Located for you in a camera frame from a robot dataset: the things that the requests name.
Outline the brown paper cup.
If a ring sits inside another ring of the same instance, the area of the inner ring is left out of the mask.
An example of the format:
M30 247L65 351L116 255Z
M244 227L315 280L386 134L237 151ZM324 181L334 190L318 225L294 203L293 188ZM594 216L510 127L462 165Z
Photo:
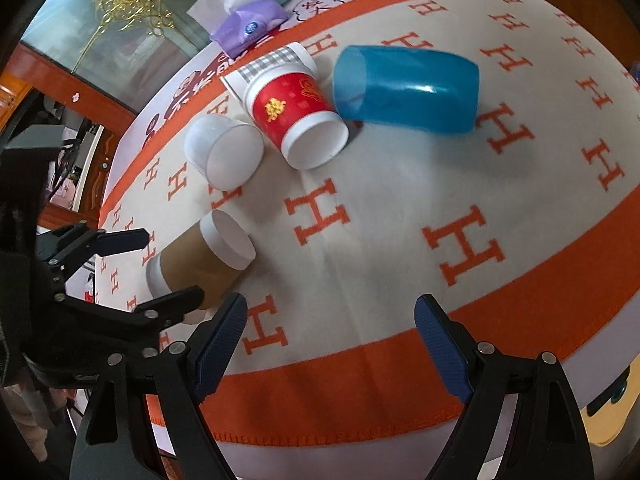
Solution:
M230 214L209 211L146 265L146 284L154 298L198 286L198 307L218 308L224 294L256 258L250 237Z

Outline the white plastic cup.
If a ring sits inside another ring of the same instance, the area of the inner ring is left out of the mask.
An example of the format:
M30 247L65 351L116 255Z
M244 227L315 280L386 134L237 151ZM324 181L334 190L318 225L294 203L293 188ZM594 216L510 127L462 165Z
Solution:
M233 191L257 170L265 144L256 127L227 116L206 114L186 125L183 151L208 184Z

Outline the red paper cup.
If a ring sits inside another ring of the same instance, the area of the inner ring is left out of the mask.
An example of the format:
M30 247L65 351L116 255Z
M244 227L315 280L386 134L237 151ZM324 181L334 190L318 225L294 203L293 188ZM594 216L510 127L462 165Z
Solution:
M296 170L320 167L346 146L344 120L314 75L293 66L273 67L254 79L243 96L245 110Z

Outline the grey checked paper cup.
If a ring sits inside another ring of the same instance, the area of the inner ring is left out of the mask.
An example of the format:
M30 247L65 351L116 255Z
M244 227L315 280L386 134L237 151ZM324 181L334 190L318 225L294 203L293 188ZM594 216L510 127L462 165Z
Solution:
M319 75L318 65L307 49L299 42L290 42L259 58L255 58L254 61L248 62L230 73L222 75L220 79L224 88L235 99L241 101L246 89L254 79L273 67L281 66L293 66L294 68L301 68L311 75Z

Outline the blue plastic cup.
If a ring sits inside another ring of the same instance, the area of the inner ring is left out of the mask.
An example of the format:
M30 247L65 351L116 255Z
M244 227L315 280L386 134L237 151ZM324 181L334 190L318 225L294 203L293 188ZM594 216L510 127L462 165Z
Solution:
M350 46L335 62L332 99L351 122L468 133L480 100L480 68L449 52Z

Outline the wooden kitchen cabinet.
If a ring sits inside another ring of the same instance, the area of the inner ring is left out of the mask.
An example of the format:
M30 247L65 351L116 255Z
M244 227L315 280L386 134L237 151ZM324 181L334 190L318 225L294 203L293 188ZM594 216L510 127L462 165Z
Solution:
M79 143L80 170L72 200L43 209L40 226L80 220L98 224L106 180L119 140L136 113L26 44L18 44L1 73L1 133L32 124L61 124Z

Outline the glass door gold ornament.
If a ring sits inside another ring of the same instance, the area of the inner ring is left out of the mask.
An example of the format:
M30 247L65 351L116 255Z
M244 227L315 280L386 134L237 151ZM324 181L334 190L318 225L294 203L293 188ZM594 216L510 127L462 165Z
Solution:
M46 0L22 44L138 112L209 43L196 0Z

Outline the purple tissue pack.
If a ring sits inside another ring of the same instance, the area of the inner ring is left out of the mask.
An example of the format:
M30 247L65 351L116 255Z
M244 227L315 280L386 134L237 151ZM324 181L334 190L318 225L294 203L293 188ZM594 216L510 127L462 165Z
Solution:
M196 0L186 14L229 58L237 58L288 20L273 0Z

